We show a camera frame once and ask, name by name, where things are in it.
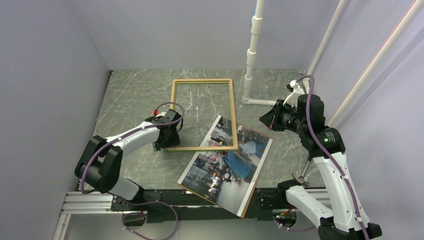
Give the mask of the wooden picture frame green inlay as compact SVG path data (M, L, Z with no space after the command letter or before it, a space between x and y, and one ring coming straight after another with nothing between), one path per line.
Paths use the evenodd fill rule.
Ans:
M166 149L169 153L228 151L237 148L237 125L234 86L231 78L173 79L171 109L183 115L178 133L180 145ZM224 122L223 143L210 143L212 132L221 117Z

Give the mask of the printed photo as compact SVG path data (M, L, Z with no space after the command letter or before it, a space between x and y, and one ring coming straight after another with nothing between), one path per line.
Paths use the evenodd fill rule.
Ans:
M244 218L273 139L239 124L236 134L234 150L195 152L177 183Z

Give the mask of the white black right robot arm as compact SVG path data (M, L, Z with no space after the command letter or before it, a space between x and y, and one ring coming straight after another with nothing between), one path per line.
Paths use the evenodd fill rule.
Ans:
M279 99L259 121L275 132L296 133L309 158L317 166L331 208L311 196L299 179L277 185L276 203L290 205L315 226L321 240L371 240L383 235L380 225L365 213L350 178L346 147L339 131L325 124L325 104L315 94L302 94L297 105Z

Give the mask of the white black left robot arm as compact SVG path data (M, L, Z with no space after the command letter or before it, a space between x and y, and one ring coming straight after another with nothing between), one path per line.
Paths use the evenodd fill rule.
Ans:
M169 109L116 136L93 136L74 170L75 176L81 180L80 186L88 184L100 193L121 197L131 210L139 209L146 201L145 190L120 175L122 160L148 144L152 145L154 151L180 145L182 124L183 116Z

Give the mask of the white pvc pipe stand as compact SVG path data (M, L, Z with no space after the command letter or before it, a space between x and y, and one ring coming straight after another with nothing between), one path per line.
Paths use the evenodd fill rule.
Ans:
M413 4L411 0L349 0L317 62L313 59L339 5L337 0L266 0L255 66L313 67L314 93L333 114Z

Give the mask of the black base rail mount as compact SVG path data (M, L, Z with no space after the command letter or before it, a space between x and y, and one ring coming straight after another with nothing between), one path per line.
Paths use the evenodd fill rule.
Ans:
M298 215L289 205L283 205L277 200L276 188L256 188L247 206L244 217L257 221L273 221L286 227L292 227ZM233 220L239 217L193 193L182 189L146 189L144 201L162 201L172 206L180 221L197 220ZM114 197L111 203L112 212L143 212L146 214L147 223L163 223L174 221L172 210L162 204L149 204L146 206L131 205Z

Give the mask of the black handled hammer tool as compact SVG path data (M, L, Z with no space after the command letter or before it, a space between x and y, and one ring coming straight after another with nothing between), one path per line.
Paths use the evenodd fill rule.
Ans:
M306 187L306 188L310 186L310 183L305 180L305 176L306 176L306 172L308 170L308 167L309 167L312 159L313 158L311 156L308 156L307 161L306 161L306 164L305 164L305 166L304 166L304 168L303 168L303 170L302 170L302 172L301 172L301 174L299 176L295 175L294 172L291 174L292 178L294 179L294 181L299 186Z

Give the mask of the aluminium extrusion rail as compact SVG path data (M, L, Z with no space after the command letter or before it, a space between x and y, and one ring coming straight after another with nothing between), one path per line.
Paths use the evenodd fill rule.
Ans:
M113 196L107 193L80 191L66 193L53 240L64 240L72 215L105 214L111 211Z

